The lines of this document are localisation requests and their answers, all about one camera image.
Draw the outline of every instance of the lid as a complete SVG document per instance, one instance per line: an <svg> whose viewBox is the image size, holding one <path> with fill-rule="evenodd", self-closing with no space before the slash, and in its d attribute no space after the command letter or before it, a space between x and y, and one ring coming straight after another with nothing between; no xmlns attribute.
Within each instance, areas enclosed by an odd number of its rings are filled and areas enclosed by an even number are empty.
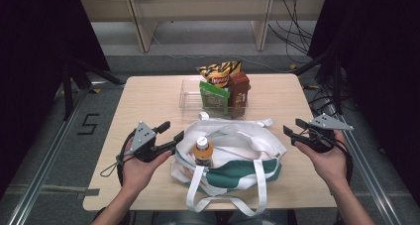
<svg viewBox="0 0 420 225"><path fill-rule="evenodd" d="M209 147L206 137L199 137L197 139L197 148L200 150L205 150Z"/></svg>

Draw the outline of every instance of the cable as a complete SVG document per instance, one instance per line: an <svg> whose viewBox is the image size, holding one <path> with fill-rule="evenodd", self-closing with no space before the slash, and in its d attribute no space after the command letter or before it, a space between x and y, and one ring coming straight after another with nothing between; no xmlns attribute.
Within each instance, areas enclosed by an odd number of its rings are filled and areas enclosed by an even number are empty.
<svg viewBox="0 0 420 225"><path fill-rule="evenodd" d="M129 136L126 138L126 141L124 142L123 147L121 148L121 152L120 152L120 154L119 154L119 155L117 155L117 157L116 157L116 161L117 161L117 162L113 163L112 165L110 165L109 167L105 168L104 170L102 170L102 171L99 173L102 177L109 177L109 176L112 174L112 172L114 172L114 170L115 170L115 168L116 168L117 166L122 166L124 163L126 163L127 161L129 161L129 160L131 160L131 159L133 159L133 158L135 157L135 156L132 156L132 157L130 157L130 158L128 158L128 159L126 159L125 161L123 161L123 158L124 158L124 152L125 152L125 150L126 150L126 146L127 146L128 142L129 142L129 140L130 140L131 138L133 138L133 136L135 135L135 133L136 133L136 129L135 129L135 130L133 130L133 132L131 132L131 133L129 134Z"/></svg>
<svg viewBox="0 0 420 225"><path fill-rule="evenodd" d="M336 147L338 148L345 156L346 158L346 180L347 183L350 185L350 182L352 180L352 175L353 175L353 157L352 155L348 152L346 145L341 142L340 140L334 139L334 141L332 139L329 139L328 137L325 137L323 134L319 133L318 131L316 131L313 128L307 128L305 129L302 133L300 133L300 135L302 135L305 131L307 131L307 134L313 134L316 135L316 140L322 144L324 144L325 147L330 148L331 150Z"/></svg>
<svg viewBox="0 0 420 225"><path fill-rule="evenodd" d="M341 106L343 108L346 108L346 109L350 110L350 111L355 111L355 112L359 111L359 109L357 107L350 107L350 106L347 106L346 104L344 104L344 102L346 102L348 99L352 99L353 96L352 96L351 92L349 92L349 90L345 90L343 87L341 87L341 88L344 90L344 92L342 92L342 96L341 96L341 99L340 99ZM333 87L331 85L327 86L326 90L328 92L327 94L329 94L329 95L332 95L334 93L334 92L332 92Z"/></svg>
<svg viewBox="0 0 420 225"><path fill-rule="evenodd" d="M310 101L308 101L308 104L309 104L309 108L311 109L311 111L314 113L314 115L316 115L316 116L319 116L319 115L321 115L322 113L324 113L324 109L327 107L327 106L329 106L329 105L331 105L331 104L333 104L333 103L335 103L334 102L334 97L333 96L331 96L330 95L330 90L332 90L333 89L333 87L331 86L331 85L324 85L324 86L322 86L321 87L321 90L319 90L314 96L313 96L313 98L312 98L312 100L310 100ZM345 102L346 100L348 100L348 99L351 99L352 98L352 96L351 95L342 95L341 96L341 98L340 98L340 102L342 103L342 102ZM315 107L315 103L317 102L317 101L319 101L319 100L322 100L322 99L325 99L326 100L326 102L323 104L323 105L321 105L321 106L319 106L318 108L317 107ZM343 107L345 107L345 108L347 108L347 109L349 109L349 110L357 110L357 109L352 109L352 108L350 108L350 107L346 107L346 106L344 106L344 104L342 104L342 106ZM338 112L337 111L335 111L335 112L333 112L333 113L331 113L331 114L329 114L329 116L334 116L334 115L336 115Z"/></svg>
<svg viewBox="0 0 420 225"><path fill-rule="evenodd" d="M276 23L277 23L277 25L284 31L284 32L286 32L287 33L287 36L286 36L286 38L285 37L283 37L281 34L279 34L277 31L275 31L273 28L272 28L272 26L271 25L268 25L269 26L269 28L274 32L274 34L278 37L278 38L280 38L281 40L283 40L283 41L285 41L286 42L286 54L287 54L287 56L292 60L292 61L294 61L294 62L297 62L297 63L308 63L308 62L301 62L301 61L298 61L298 60L296 60L296 59L294 59L294 58L292 58L291 57L291 55L290 55L290 53L289 53L289 51L288 51L288 46L289 45L291 45L292 47L294 47L296 50L298 50L298 51L300 51L301 53L303 53L303 54L305 54L306 56L307 56L307 53L308 53L308 50L307 50L307 48L309 48L309 44L308 44L308 42L306 41L306 39L311 39L312 38L312 35L310 34L310 33L308 33L307 31L305 31L305 30L303 30L300 26L299 26L299 24L298 24L298 21L297 21L297 11L296 11L296 5L297 5L297 0L293 0L293 12L291 12L290 11L290 8L289 8L289 6L287 5L287 3L286 3L286 1L285 0L282 0L283 1L283 3L284 3L284 6L286 7L286 9L287 9L287 12L288 12L288 14L289 14L289 16L290 16L290 19L291 19L291 22L290 22L290 26L289 26L289 29L288 30L285 30L284 28L282 28L279 24L278 24L278 21L276 21ZM296 26L296 28L297 28L297 33L294 33L294 32L292 32L291 31L291 28L293 27L293 24ZM300 38L300 42L302 43L302 46L303 47L300 47L299 45L297 45L296 43L294 43L294 42L292 42L290 39L289 39L289 36L290 35L297 35L297 36L299 36L299 38Z"/></svg>
<svg viewBox="0 0 420 225"><path fill-rule="evenodd" d="M167 56L171 57L171 58L233 57L233 58L239 58L239 59L241 59L241 60L243 60L243 61L245 61L245 62L248 62L248 63L252 63L252 64L255 64L255 65L264 66L264 67L266 67L266 68L268 68L268 69L271 69L271 70L273 70L273 71L275 71L275 72L278 72L278 73L292 73L292 72L293 72L293 70L292 70L292 69L291 69L291 70L279 70L279 69L276 69L276 68L274 68L274 67L272 67L272 66L269 66L269 65L267 65L267 64L263 64L263 63L259 63L259 62L251 61L251 60L246 59L246 58L244 58L244 57L242 57L242 56L236 56L236 55L232 55L232 56L229 56L229 55L225 55L225 56L224 56L224 55L206 55L206 56L173 56L173 55L170 55L170 54L166 51L166 49L164 48L164 45L163 45L163 44L161 44L161 43L158 41L158 39L155 37L155 35L153 35L153 38L154 38L154 40L157 42L157 44L158 44L158 45L160 45L161 47L163 47L163 49L164 49L164 53L165 53Z"/></svg>

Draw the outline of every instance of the green bag panel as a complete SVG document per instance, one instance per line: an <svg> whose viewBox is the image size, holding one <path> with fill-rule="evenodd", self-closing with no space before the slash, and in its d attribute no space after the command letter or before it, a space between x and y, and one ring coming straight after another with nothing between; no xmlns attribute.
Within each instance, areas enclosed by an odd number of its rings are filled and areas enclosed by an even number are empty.
<svg viewBox="0 0 420 225"><path fill-rule="evenodd" d="M281 164L277 167L277 160L262 161L264 173L274 172L268 179L275 180L280 174ZM242 177L255 174L254 162L230 161L219 168L209 169L206 173L207 181L210 185L223 188L236 188Z"/></svg>

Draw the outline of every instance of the bag handle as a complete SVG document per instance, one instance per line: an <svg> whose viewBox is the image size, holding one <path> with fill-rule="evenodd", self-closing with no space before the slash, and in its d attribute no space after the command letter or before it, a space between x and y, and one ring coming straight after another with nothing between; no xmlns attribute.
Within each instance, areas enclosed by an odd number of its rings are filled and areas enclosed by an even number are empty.
<svg viewBox="0 0 420 225"><path fill-rule="evenodd" d="M225 123L229 123L229 124L232 124L232 123L254 123L254 124L257 124L257 125L261 126L262 128L271 126L273 124L272 118L267 118L267 119L258 120L258 121L232 120L232 119L223 119L223 118L210 118L210 116L206 112L200 112L198 114L198 116L199 116L200 120L225 122Z"/></svg>
<svg viewBox="0 0 420 225"><path fill-rule="evenodd" d="M188 194L186 195L186 206L191 211L201 212L212 200L229 199L239 210L249 217L263 213L266 208L266 181L263 171L263 161L254 160L254 168L256 169L257 186L259 189L259 207L256 211L253 211L242 199L229 195L209 196L201 199L197 205L194 205L194 197L197 193L198 185L200 184L201 177L203 176L205 169L205 167L202 166L197 166L195 168L194 176L191 180Z"/></svg>

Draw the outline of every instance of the snack bag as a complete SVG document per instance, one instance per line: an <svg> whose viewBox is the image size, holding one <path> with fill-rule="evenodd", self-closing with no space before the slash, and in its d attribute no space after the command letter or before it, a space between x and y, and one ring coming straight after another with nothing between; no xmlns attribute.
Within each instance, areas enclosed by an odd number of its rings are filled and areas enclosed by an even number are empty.
<svg viewBox="0 0 420 225"><path fill-rule="evenodd" d="M229 75L241 71L240 61L226 61L219 64L198 67L200 74L207 79L207 82L218 88L223 88L229 81Z"/></svg>

